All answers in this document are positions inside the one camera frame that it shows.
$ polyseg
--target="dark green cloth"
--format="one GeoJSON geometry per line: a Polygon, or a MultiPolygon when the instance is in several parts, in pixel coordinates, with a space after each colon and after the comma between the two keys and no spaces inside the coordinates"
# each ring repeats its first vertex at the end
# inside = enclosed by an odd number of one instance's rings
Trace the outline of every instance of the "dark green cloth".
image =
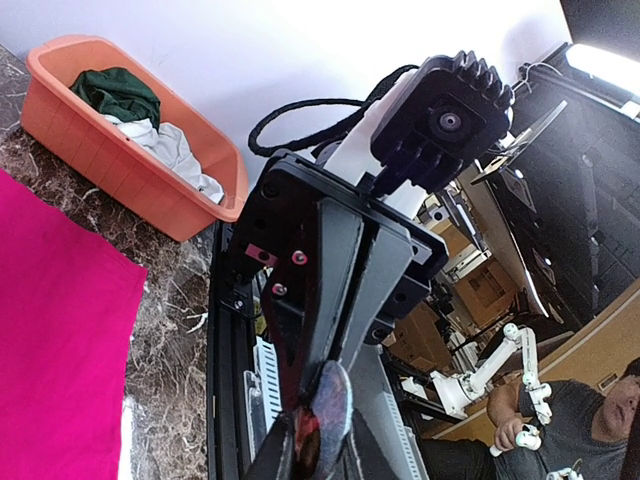
{"type": "Polygon", "coordinates": [[[148,118],[156,130],[160,126],[160,99],[125,68],[82,72],[71,91],[103,115],[122,122],[148,118]]]}

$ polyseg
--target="person's hand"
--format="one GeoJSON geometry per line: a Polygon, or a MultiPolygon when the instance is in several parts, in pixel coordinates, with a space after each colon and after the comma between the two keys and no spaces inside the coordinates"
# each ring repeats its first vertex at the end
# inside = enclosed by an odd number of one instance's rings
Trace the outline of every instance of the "person's hand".
{"type": "Polygon", "coordinates": [[[518,416],[509,417],[496,428],[494,445],[503,452],[516,448],[516,437],[523,430],[524,421],[518,416]]]}

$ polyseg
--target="white wall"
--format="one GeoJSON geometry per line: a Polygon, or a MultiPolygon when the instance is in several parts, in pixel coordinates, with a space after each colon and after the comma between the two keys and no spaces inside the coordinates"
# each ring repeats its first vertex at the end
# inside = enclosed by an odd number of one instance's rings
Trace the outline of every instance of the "white wall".
{"type": "MultiPolygon", "coordinates": [[[[559,0],[0,0],[0,43],[22,58],[69,33],[108,38],[186,98],[243,150],[252,182],[264,160],[247,134],[284,103],[364,98],[397,66],[460,49],[512,81],[524,61],[569,39],[559,0]]],[[[290,114],[262,143],[346,111],[290,114]]]]}

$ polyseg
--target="gray t-shirt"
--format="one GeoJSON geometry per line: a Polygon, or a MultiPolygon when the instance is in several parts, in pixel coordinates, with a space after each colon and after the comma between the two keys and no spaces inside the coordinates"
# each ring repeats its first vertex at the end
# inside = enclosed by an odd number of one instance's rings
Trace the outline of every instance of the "gray t-shirt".
{"type": "MultiPolygon", "coordinates": [[[[549,384],[553,417],[541,429],[542,447],[535,452],[516,448],[500,455],[495,461],[498,480],[544,480],[547,473],[572,467],[579,459],[585,480],[618,480],[627,442],[612,444],[591,438],[593,416],[604,397],[576,381],[549,384]]],[[[525,418],[535,416],[524,387],[520,390],[520,413],[525,418]]],[[[537,419],[529,423],[540,428],[537,419]]]]}

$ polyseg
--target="magenta fabric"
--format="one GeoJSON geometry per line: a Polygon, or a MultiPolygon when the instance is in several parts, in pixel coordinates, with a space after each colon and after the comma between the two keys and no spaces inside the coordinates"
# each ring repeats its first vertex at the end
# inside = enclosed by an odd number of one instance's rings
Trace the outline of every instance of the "magenta fabric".
{"type": "Polygon", "coordinates": [[[0,170],[0,479],[117,478],[146,273],[0,170]]]}

